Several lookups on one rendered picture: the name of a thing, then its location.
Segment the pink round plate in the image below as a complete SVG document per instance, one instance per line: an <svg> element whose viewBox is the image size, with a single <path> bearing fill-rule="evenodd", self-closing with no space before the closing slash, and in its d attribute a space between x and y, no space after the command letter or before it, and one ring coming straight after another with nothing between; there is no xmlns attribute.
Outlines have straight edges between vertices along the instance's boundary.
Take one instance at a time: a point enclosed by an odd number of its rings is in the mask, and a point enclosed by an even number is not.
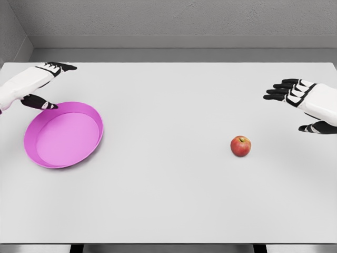
<svg viewBox="0 0 337 253"><path fill-rule="evenodd" d="M100 144L103 131L102 117L95 108L81 102L64 102L31 121L23 144L27 156L37 165L66 168L89 157Z"/></svg>

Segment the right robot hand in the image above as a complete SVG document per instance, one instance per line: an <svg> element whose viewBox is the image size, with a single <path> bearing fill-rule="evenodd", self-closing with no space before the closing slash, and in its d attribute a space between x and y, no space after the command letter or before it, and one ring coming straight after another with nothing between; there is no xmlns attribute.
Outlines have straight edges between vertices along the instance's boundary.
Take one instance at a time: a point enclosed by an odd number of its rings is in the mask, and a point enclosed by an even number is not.
<svg viewBox="0 0 337 253"><path fill-rule="evenodd" d="M337 89L303 79L284 79L263 96L265 100L284 102L318 121L302 125L299 131L337 134Z"/></svg>

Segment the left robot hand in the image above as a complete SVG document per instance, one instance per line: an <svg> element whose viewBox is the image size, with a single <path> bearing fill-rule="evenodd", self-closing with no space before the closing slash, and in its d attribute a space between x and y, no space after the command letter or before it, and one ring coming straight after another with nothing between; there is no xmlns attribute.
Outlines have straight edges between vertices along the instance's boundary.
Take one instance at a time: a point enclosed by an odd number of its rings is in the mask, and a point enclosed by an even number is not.
<svg viewBox="0 0 337 253"><path fill-rule="evenodd" d="M19 100L22 105L30 108L39 110L55 110L58 109L56 104L34 95L33 93L49 84L61 73L74 71L76 69L76 66L66 63L45 62L37 66L27 68L5 83L8 84L12 91L13 102Z"/></svg>

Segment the red apple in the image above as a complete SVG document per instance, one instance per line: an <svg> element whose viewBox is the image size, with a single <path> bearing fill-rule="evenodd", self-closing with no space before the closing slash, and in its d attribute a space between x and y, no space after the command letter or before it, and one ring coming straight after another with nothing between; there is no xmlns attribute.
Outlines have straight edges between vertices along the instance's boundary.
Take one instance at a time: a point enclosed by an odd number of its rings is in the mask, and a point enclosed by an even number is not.
<svg viewBox="0 0 337 253"><path fill-rule="evenodd" d="M237 157L244 157L251 151L251 141L245 136L236 136L231 140L230 148Z"/></svg>

